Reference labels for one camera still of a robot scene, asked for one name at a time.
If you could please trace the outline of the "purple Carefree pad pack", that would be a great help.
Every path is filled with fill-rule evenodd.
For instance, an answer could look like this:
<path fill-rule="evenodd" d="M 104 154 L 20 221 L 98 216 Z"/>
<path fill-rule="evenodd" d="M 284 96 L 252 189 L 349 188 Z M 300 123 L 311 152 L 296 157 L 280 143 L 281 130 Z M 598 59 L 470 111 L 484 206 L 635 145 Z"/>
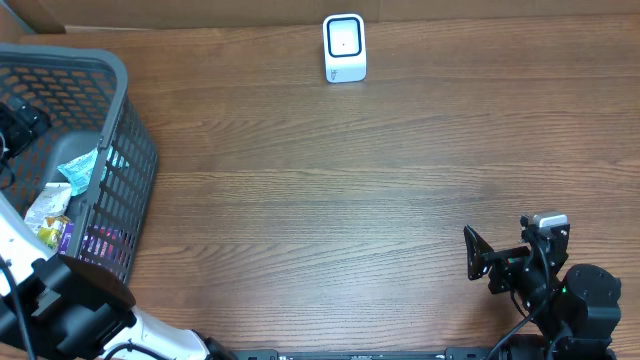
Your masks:
<path fill-rule="evenodd" d="M 58 243 L 58 253 L 70 255 L 68 249 L 72 240 L 73 231 L 74 224 L 67 223 Z M 82 239 L 82 247 L 94 256 L 123 265 L 127 261 L 127 255 L 122 250 L 117 249 L 112 243 L 108 243 L 108 240 L 114 243 L 123 243 L 126 240 L 127 234 L 120 230 L 105 227 L 100 228 L 99 234 L 99 237 L 86 234 Z"/>

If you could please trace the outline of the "teal snack packet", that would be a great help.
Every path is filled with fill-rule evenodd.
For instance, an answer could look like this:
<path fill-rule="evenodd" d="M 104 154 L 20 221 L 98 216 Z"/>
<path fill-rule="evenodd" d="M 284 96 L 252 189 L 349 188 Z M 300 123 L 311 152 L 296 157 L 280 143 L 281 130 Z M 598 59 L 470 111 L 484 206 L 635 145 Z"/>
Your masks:
<path fill-rule="evenodd" d="M 107 159 L 115 168 L 126 168 L 129 162 L 113 147 L 108 149 Z M 83 194 L 89 188 L 93 168 L 98 160 L 98 149 L 80 155 L 79 157 L 57 166 L 57 170 L 66 178 L 71 186 L 71 196 Z"/>

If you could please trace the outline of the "green and yellow juice carton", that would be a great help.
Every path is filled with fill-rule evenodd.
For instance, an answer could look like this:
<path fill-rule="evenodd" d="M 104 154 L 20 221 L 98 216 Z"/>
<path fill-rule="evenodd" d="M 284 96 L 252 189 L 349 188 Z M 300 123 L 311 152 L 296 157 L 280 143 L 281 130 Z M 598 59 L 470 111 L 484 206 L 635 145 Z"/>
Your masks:
<path fill-rule="evenodd" d="M 39 226 L 36 237 L 49 248 L 57 250 L 70 222 L 65 215 L 47 216 Z"/>

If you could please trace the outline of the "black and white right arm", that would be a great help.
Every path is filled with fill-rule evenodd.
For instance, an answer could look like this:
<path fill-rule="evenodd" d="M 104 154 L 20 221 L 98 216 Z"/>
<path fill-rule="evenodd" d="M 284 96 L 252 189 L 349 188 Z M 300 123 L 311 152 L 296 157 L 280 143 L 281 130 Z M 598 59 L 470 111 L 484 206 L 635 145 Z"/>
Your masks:
<path fill-rule="evenodd" d="M 568 224 L 522 228 L 523 246 L 496 251 L 464 228 L 468 278 L 487 275 L 493 294 L 508 292 L 524 319 L 489 350 L 488 359 L 613 359 L 612 334 L 621 320 L 621 280 L 592 264 L 563 278 Z"/>

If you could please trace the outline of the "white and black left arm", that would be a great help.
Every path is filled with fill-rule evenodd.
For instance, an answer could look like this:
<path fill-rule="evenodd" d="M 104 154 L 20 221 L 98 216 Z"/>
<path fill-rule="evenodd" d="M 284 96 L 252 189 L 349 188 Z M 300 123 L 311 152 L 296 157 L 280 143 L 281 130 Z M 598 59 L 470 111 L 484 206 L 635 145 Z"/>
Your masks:
<path fill-rule="evenodd" d="M 1 340 L 30 358 L 226 359 L 126 285 L 158 167 L 123 92 L 1 98 Z"/>

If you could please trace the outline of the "white and gold tube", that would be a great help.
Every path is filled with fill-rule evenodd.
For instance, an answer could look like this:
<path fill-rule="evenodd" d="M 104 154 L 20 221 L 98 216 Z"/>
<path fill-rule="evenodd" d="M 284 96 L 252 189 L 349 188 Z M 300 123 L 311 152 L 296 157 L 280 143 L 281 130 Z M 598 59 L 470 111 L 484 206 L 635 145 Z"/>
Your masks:
<path fill-rule="evenodd" d="M 26 212 L 26 225 L 37 234 L 48 218 L 65 214 L 71 200 L 72 186 L 65 182 L 47 183 Z"/>

